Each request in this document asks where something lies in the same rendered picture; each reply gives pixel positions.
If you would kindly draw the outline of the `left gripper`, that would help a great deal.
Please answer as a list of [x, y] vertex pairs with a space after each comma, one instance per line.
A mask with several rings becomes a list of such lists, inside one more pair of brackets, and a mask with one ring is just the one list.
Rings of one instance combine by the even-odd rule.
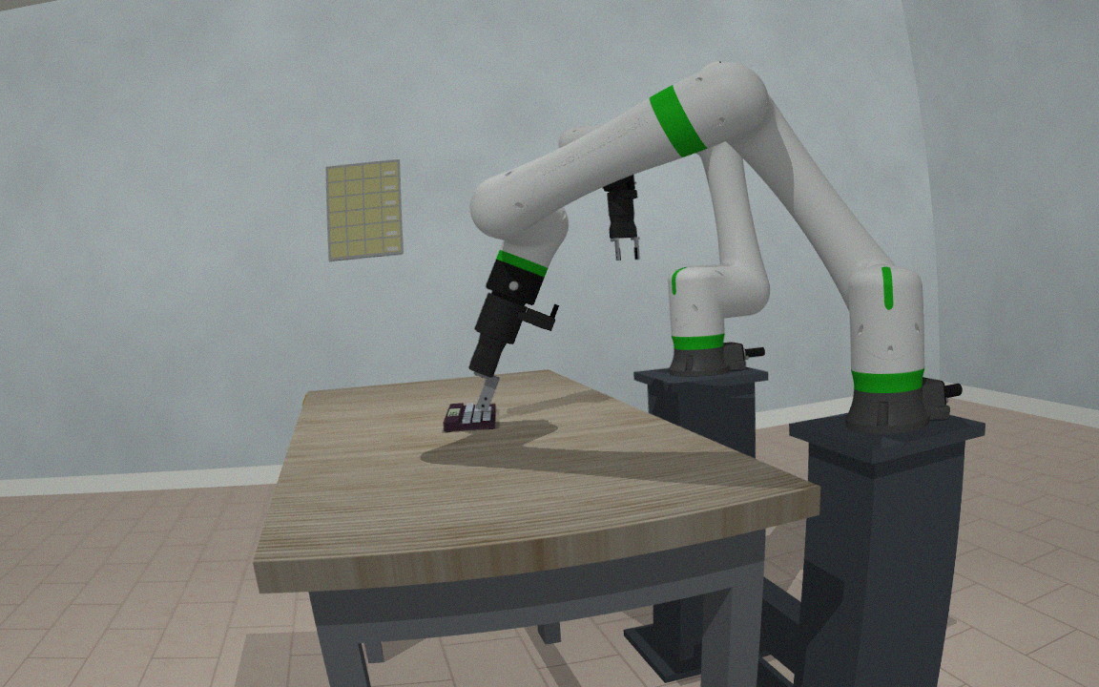
[[554, 304], [550, 315], [525, 307], [525, 303], [535, 304], [542, 282], [544, 277], [539, 277], [535, 273], [517, 268], [509, 262], [493, 261], [491, 275], [486, 282], [487, 290], [492, 293], [487, 293], [477, 318], [475, 330], [480, 332], [480, 337], [469, 364], [469, 369], [476, 377], [486, 379], [477, 400], [477, 409], [488, 411], [493, 390], [500, 383], [500, 377], [493, 377], [493, 370], [500, 363], [506, 344], [514, 344], [522, 321], [552, 331], [559, 304]]

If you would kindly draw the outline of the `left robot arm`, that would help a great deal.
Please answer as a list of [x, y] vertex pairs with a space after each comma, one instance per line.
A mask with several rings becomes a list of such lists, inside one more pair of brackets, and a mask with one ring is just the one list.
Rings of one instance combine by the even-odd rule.
[[569, 229], [566, 204], [721, 142], [788, 209], [850, 308], [854, 396], [845, 425], [893, 434], [950, 419], [947, 402], [963, 386], [922, 378], [919, 274], [895, 265], [861, 225], [750, 67], [707, 67], [560, 149], [486, 179], [471, 195], [471, 220], [503, 240], [497, 261], [545, 277]]

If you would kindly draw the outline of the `dark purple keyboard case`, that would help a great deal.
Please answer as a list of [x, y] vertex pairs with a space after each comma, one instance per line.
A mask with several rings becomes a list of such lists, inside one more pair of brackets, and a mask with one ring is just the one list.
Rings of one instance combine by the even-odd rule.
[[464, 402], [462, 405], [449, 405], [444, 418], [444, 431], [449, 433], [449, 431], [459, 430], [493, 429], [493, 410], [496, 410], [495, 405], [489, 406], [487, 412], [477, 409], [474, 402], [466, 406], [464, 406]]

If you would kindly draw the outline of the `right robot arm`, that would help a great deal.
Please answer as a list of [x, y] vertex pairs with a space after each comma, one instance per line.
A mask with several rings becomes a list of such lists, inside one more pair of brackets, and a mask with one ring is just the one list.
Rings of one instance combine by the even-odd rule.
[[669, 274], [673, 377], [711, 377], [746, 369], [751, 357], [766, 355], [764, 347], [744, 350], [744, 344], [733, 341], [723, 346], [725, 318], [757, 314], [769, 301], [744, 159], [728, 142], [697, 154], [714, 202], [720, 265], [688, 266]]

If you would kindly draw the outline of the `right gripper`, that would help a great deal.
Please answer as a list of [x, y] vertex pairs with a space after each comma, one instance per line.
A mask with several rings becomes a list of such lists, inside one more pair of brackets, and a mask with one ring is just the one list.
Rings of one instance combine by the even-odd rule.
[[620, 179], [620, 181], [607, 184], [603, 187], [603, 190], [608, 192], [608, 217], [610, 217], [611, 221], [610, 230], [608, 231], [610, 231], [610, 239], [614, 240], [617, 261], [622, 261], [619, 239], [635, 240], [635, 259], [640, 261], [637, 231], [635, 222], [633, 222], [635, 220], [633, 200], [637, 198], [635, 184], [635, 176], [632, 175]]

